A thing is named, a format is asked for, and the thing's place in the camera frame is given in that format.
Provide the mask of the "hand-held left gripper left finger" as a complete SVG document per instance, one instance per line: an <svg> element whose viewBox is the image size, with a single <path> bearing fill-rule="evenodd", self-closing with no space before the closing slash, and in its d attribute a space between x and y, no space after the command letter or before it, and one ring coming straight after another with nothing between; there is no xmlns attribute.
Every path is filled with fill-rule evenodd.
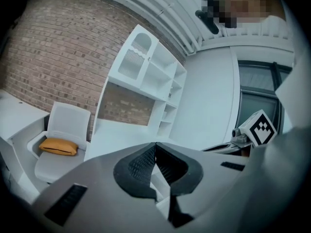
<svg viewBox="0 0 311 233"><path fill-rule="evenodd" d="M150 187L156 165L156 144L147 146L120 159L113 170L116 183L134 198L156 200L156 191Z"/></svg>

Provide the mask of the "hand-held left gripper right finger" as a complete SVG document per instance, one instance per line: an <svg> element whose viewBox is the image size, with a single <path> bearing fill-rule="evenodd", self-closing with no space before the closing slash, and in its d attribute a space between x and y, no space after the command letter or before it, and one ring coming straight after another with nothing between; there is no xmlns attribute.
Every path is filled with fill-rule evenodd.
<svg viewBox="0 0 311 233"><path fill-rule="evenodd" d="M203 168L198 161L162 143L155 144L155 158L173 196L192 193L203 178Z"/></svg>

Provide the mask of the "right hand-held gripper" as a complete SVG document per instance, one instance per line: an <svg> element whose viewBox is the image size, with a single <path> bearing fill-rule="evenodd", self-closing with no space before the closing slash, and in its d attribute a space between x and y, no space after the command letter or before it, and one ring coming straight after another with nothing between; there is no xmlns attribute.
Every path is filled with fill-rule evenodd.
<svg viewBox="0 0 311 233"><path fill-rule="evenodd" d="M277 131L263 110L253 113L242 125L232 130L231 140L219 144L204 152L233 154L241 150L250 150L271 142Z"/></svg>

